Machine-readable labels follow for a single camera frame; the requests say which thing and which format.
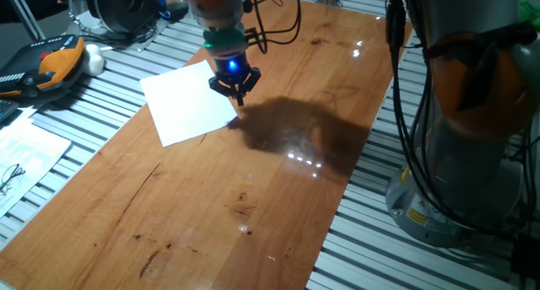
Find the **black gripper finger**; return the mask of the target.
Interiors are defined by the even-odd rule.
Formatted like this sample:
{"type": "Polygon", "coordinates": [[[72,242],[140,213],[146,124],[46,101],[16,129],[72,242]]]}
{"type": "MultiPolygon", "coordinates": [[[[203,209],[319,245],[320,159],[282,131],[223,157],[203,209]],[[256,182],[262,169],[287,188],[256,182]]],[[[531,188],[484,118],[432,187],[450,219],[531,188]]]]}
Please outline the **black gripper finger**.
{"type": "Polygon", "coordinates": [[[241,106],[241,94],[234,85],[228,85],[227,83],[220,81],[218,77],[212,77],[209,79],[209,87],[227,98],[235,99],[237,105],[241,106]]]}
{"type": "Polygon", "coordinates": [[[261,77],[261,72],[257,67],[252,67],[247,73],[246,78],[242,81],[240,85],[240,106],[244,105],[244,97],[248,92],[251,92],[257,81],[261,77]]]}

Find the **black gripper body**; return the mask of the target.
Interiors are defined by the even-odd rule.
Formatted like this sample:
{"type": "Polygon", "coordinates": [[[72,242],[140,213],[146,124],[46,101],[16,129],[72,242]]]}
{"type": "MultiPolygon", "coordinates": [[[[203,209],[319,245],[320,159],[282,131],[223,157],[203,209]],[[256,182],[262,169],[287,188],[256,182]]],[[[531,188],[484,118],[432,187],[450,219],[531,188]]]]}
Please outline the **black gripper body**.
{"type": "Polygon", "coordinates": [[[216,68],[215,77],[231,86],[242,84],[251,69],[244,51],[213,60],[216,68]]]}

